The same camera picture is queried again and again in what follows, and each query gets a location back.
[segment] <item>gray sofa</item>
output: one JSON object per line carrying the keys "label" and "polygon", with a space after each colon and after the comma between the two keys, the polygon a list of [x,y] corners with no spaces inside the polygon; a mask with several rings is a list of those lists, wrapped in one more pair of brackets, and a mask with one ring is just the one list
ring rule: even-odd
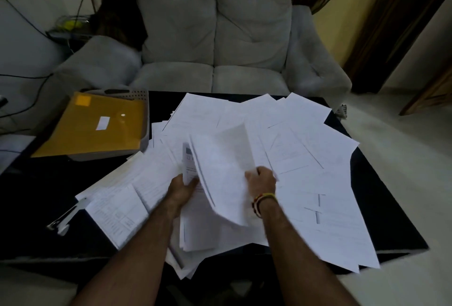
{"label": "gray sofa", "polygon": [[68,93],[152,91],[324,97],[337,109],[351,81],[327,52],[306,6],[291,0],[138,0],[142,53],[96,36],[56,70]]}

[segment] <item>beaded bracelet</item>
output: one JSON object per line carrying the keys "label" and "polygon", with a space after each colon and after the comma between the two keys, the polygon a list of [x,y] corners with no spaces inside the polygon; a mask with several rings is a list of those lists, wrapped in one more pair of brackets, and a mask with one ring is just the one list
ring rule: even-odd
{"label": "beaded bracelet", "polygon": [[262,193],[259,194],[257,197],[254,198],[253,202],[251,203],[251,206],[253,208],[254,213],[257,215],[257,217],[262,218],[262,215],[260,213],[260,209],[259,209],[259,204],[263,199],[267,199],[267,198],[273,198],[277,201],[276,199],[276,195],[274,195],[273,193]]}

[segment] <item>person's left hand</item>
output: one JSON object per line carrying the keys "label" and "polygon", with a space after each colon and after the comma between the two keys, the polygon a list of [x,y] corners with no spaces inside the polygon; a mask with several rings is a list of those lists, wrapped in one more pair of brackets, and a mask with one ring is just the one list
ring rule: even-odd
{"label": "person's left hand", "polygon": [[184,185],[182,174],[179,174],[171,180],[168,187],[168,192],[162,203],[174,212],[174,217],[180,214],[182,206],[190,200],[196,185],[199,183],[199,178],[195,177],[188,185]]}

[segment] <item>white label sticker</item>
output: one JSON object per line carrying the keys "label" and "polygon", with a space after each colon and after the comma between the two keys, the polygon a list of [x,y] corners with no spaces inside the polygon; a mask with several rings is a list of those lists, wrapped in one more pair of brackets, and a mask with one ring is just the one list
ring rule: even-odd
{"label": "white label sticker", "polygon": [[100,117],[99,123],[97,124],[96,131],[105,130],[109,125],[110,117]]}

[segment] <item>floor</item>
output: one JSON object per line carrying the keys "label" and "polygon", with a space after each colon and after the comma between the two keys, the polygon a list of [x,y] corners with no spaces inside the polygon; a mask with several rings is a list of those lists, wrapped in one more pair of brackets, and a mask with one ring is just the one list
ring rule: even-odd
{"label": "floor", "polygon": [[[341,280],[363,306],[452,305],[452,106],[400,117],[407,95],[350,95],[343,125],[430,250]],[[0,267],[4,306],[62,306],[75,285]]]}

